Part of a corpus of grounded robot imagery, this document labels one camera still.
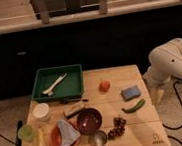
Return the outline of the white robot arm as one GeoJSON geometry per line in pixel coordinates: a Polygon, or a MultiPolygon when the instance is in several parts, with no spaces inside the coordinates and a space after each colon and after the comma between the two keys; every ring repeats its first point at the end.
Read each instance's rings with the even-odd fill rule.
{"type": "Polygon", "coordinates": [[[153,105],[161,102],[163,86],[171,77],[182,80],[182,38],[174,38],[151,50],[148,60],[150,66],[142,76],[148,87],[153,105]]]}

